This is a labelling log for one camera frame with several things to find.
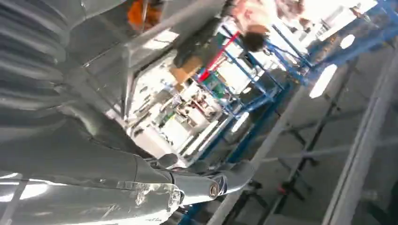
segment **metal frame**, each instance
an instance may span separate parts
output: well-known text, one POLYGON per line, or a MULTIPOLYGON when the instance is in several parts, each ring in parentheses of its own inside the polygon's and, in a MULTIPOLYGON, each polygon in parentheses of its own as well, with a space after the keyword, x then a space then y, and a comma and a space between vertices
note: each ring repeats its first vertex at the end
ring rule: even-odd
MULTIPOLYGON (((386 8, 385 4, 379 5, 377 7, 386 8)), ((394 23, 397 21, 397 14, 388 14, 394 23)), ((377 32, 377 35, 374 37, 368 38, 358 38, 352 46, 345 50, 338 51, 337 53, 327 57, 325 60, 311 65, 308 62, 304 61, 304 64, 310 69, 310 79, 316 78, 320 72, 330 64, 342 65, 348 60, 351 60, 358 56, 360 53, 368 51, 370 48, 379 45, 381 42, 386 41, 398 34, 398 28, 396 24, 393 24, 391 27, 387 27, 384 30, 380 30, 377 32)), ((281 49, 277 49, 274 47, 272 49, 273 53, 277 53, 281 49)), ((284 57, 280 54, 279 56, 282 63, 286 63, 287 61, 284 57)), ((354 213, 356 203, 359 199, 361 184, 363 184, 363 180, 366 175, 367 168, 370 163, 371 153, 373 152, 374 147, 374 140, 375 136, 377 135, 380 126, 383 122, 384 115, 388 108, 388 101, 391 98, 391 89, 393 88, 394 84, 396 83, 396 78, 392 75, 393 71, 397 70, 397 65, 392 65, 389 67, 387 71, 384 72, 384 75, 380 78, 383 83, 383 88, 381 85, 377 85, 375 88, 375 93, 372 95, 372 102, 369 104, 367 109, 367 116, 364 116, 362 126, 360 127, 356 141, 352 147, 351 154, 349 159, 347 160, 346 168, 340 178, 339 185, 336 188, 334 197, 328 209, 328 214, 325 217, 324 225, 326 224, 348 224, 352 218, 354 213), (357 153, 359 149, 364 149, 361 151, 361 155, 365 157, 365 161, 358 160, 357 153), (340 198, 340 196, 350 196, 350 200, 344 201, 344 198, 340 198)), ((270 151, 272 146, 275 144, 278 136, 285 130, 287 125, 287 120, 289 119, 290 115, 294 111, 294 108, 297 106, 298 101, 301 99, 302 96, 306 95, 306 90, 304 87, 301 87, 300 90, 297 92, 296 96, 292 99, 289 106, 281 116, 280 120, 276 123, 272 131, 269 133, 268 137, 259 148, 257 154, 253 157, 252 162, 256 168, 260 165, 260 161, 266 156, 266 154, 270 151)), ((318 123, 318 130, 321 130, 324 124, 327 122, 327 119, 322 119, 318 123)), ((208 221, 208 225, 217 225, 221 224, 225 217, 228 215, 228 212, 232 209, 233 205, 239 199, 240 194, 242 192, 236 192, 228 195, 225 200, 221 203, 218 210, 215 214, 211 217, 208 221)))
POLYGON ((233 64, 235 64, 235 65, 236 65, 236 66, 249 78, 250 82, 253 83, 254 86, 255 86, 258 90, 260 90, 260 91, 262 92, 262 95, 261 95, 260 97, 255 98, 253 101, 251 101, 250 103, 248 103, 248 104, 245 105, 245 104, 243 104, 243 103, 240 101, 240 99, 239 99, 238 97, 236 97, 236 96, 232 93, 232 91, 231 91, 228 87, 226 87, 225 85, 223 85, 223 83, 219 80, 219 82, 220 82, 220 84, 222 84, 223 88, 224 88, 232 97, 234 97, 235 99, 238 100, 238 103, 239 103, 239 105, 242 106, 242 108, 241 108, 241 110, 240 110, 237 114, 235 114, 235 113, 233 112, 233 107, 232 107, 232 106, 230 106, 229 104, 225 104, 225 103, 223 103, 222 101, 219 101, 219 103, 223 106, 224 110, 225 110, 228 114, 231 114, 231 115, 233 115, 234 117, 237 117, 237 118, 238 118, 238 117, 240 117, 240 116, 241 116, 243 113, 245 113, 245 112, 251 112, 251 111, 253 111, 253 110, 255 110, 255 109, 261 107, 262 105, 264 105, 264 104, 266 104, 266 103, 268 103, 268 102, 274 102, 274 101, 275 101, 274 96, 275 96, 277 93, 279 93, 280 91, 283 91, 283 90, 284 90, 284 87, 283 87, 282 84, 280 84, 280 83, 279 83, 279 82, 278 82, 278 81, 277 81, 277 80, 276 80, 276 79, 275 79, 275 78, 274 78, 274 77, 261 65, 261 63, 260 63, 250 52, 245 51, 243 45, 241 44, 241 42, 240 42, 240 40, 239 40, 239 38, 238 38, 239 32, 237 32, 237 33, 235 33, 235 34, 232 34, 225 26, 222 26, 222 29, 223 29, 224 31, 226 31, 227 34, 229 34, 229 36, 230 36, 230 37, 228 37, 228 38, 229 38, 228 42, 227 42, 225 45, 223 45, 223 46, 220 47, 220 51, 218 52, 218 54, 213 58, 213 60, 212 60, 205 68, 203 68, 203 69, 199 72, 199 74, 197 75, 196 80, 197 80, 197 82, 200 83, 207 91, 209 91, 209 92, 213 95, 213 97, 214 97, 215 99, 218 99, 218 98, 213 94, 213 92, 210 90, 210 88, 208 88, 208 87, 203 83, 203 81, 204 81, 205 79, 207 79, 207 78, 212 74, 211 71, 217 69, 218 66, 215 66, 215 67, 214 67, 214 64, 217 62, 217 60, 218 60, 222 55, 225 55, 228 59, 230 59, 230 60, 233 62, 233 64), (275 85, 274 88, 272 88, 271 90, 266 90, 266 89, 263 87, 263 85, 259 84, 257 81, 255 81, 255 80, 253 79, 252 75, 251 75, 248 71, 246 71, 246 70, 243 68, 243 66, 238 62, 238 60, 237 60, 235 57, 233 57, 233 56, 226 50, 226 48, 227 48, 230 44, 232 44, 232 43, 236 43, 238 46, 242 47, 242 49, 247 53, 247 55, 249 56, 249 58, 254 62, 255 66, 258 66, 261 70, 263 70, 264 75, 268 76, 268 77, 272 80, 272 82, 273 82, 274 85, 275 85))

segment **metal pipe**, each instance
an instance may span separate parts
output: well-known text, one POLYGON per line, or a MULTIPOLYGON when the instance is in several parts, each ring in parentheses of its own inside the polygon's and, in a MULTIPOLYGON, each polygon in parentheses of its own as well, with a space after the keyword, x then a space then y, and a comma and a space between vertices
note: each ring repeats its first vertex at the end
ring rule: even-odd
POLYGON ((305 58, 305 56, 285 37, 285 35, 283 35, 283 33, 275 25, 272 25, 272 28, 274 28, 279 36, 281 36, 281 38, 289 45, 289 47, 293 49, 293 51, 300 57, 304 64, 306 64, 309 68, 313 67, 311 62, 305 58))
MULTIPOLYGON (((262 163, 262 159, 271 151, 272 147, 276 143, 279 135, 284 131, 288 120, 291 118, 294 110, 299 105, 302 97, 308 95, 308 91, 306 87, 300 87, 295 96, 290 101, 289 105, 285 109, 281 118, 276 122, 274 128, 268 134, 267 138, 264 140, 257 153, 251 159, 251 163, 253 164, 255 170, 259 168, 262 163)), ((229 194, 225 200, 218 207, 217 211, 213 214, 210 220, 207 222, 207 225, 219 225, 222 224, 225 217, 229 214, 232 207, 235 205, 240 195, 242 194, 242 190, 237 191, 235 193, 229 194)))
MULTIPOLYGON (((221 26, 223 29, 224 29, 224 31, 228 34, 228 35, 230 35, 231 37, 233 36, 232 35, 232 33, 231 33, 231 31, 230 30, 228 30, 228 28, 225 26, 225 25, 222 25, 221 26)), ((235 40, 235 42, 242 48, 242 49, 245 49, 244 48, 244 46, 243 46, 243 44, 240 42, 240 40, 239 40, 239 38, 237 38, 236 40, 235 40)), ((247 55, 249 56, 249 58, 250 58, 250 60, 252 60, 252 61, 254 61, 256 64, 257 64, 257 66, 259 66, 263 71, 264 71, 264 73, 268 76, 268 77, 270 77, 271 78, 271 80, 276 84, 276 85, 278 85, 278 87, 280 88, 280 89, 282 89, 283 90, 283 86, 263 67, 263 65, 256 59, 256 57, 254 57, 253 56, 253 54, 251 54, 250 52, 247 52, 247 55)))
POLYGON ((222 5, 225 3, 225 0, 201 0, 194 1, 192 4, 188 5, 184 9, 176 12, 171 17, 163 20, 161 23, 147 30, 140 36, 136 37, 132 41, 126 44, 126 47, 129 49, 130 54, 134 54, 134 52, 142 47, 148 40, 154 38, 156 35, 161 33, 162 31, 173 27, 176 24, 179 24, 183 21, 186 21, 196 12, 207 9, 212 10, 218 9, 218 6, 221 10, 222 5))
POLYGON ((245 70, 245 68, 243 68, 243 66, 242 66, 242 65, 241 65, 241 64, 240 64, 228 51, 224 51, 224 52, 225 52, 225 54, 227 55, 227 57, 228 57, 230 60, 232 60, 232 62, 233 62, 234 64, 236 64, 237 67, 239 67, 239 69, 250 79, 250 81, 256 86, 256 88, 258 88, 265 96, 268 97, 267 90, 266 90, 262 85, 258 84, 257 81, 255 81, 255 80, 253 79, 252 75, 251 75, 249 72, 247 72, 247 71, 245 70))
POLYGON ((384 67, 362 118, 343 172, 329 204, 323 225, 349 224, 360 199, 375 149, 375 140, 385 120, 393 89, 397 83, 398 51, 384 67))

